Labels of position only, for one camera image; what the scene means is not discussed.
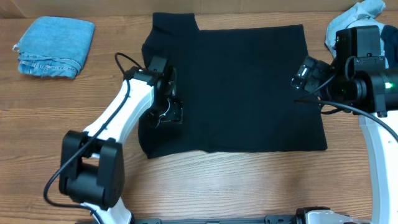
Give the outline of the navy blue garment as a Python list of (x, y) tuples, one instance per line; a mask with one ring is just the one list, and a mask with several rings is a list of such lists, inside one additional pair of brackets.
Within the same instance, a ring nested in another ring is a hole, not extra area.
[(385, 57), (388, 61), (389, 68), (397, 68), (397, 28), (394, 26), (385, 25), (381, 32), (381, 39), (384, 41)]

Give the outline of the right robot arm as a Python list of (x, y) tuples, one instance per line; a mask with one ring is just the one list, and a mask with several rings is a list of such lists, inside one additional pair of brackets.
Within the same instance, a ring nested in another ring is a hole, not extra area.
[(366, 142), (373, 208), (369, 223), (397, 223), (397, 69), (386, 68), (378, 26), (336, 32), (336, 57), (306, 57), (291, 85), (316, 105), (358, 116)]

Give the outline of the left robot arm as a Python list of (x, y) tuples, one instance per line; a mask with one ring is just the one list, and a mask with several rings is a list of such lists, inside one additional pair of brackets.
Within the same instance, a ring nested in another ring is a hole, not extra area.
[(134, 223), (123, 203), (123, 144), (138, 121), (151, 128), (181, 123), (183, 105), (175, 96), (176, 69), (154, 56), (148, 67), (123, 70), (123, 84), (102, 115), (62, 141), (59, 191), (73, 206), (89, 210), (95, 223)]

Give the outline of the black t-shirt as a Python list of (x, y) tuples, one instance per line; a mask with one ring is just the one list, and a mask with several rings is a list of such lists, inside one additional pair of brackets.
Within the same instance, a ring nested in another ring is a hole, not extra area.
[(320, 109), (298, 103), (291, 80), (308, 54), (303, 25), (201, 30), (193, 14), (153, 15), (144, 63), (164, 57), (177, 72), (182, 123), (139, 123), (150, 159), (186, 151), (324, 151)]

